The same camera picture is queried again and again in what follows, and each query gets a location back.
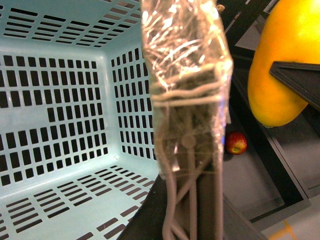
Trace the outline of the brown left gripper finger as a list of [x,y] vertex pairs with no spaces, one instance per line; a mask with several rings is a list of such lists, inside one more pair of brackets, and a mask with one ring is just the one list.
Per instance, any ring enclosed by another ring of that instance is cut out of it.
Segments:
[[233,61],[214,0],[143,0],[164,240],[223,238],[223,156]]

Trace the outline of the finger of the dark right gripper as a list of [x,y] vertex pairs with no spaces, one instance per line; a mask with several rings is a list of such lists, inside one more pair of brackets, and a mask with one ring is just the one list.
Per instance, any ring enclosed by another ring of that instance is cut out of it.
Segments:
[[320,65],[274,61],[269,74],[309,105],[320,110]]

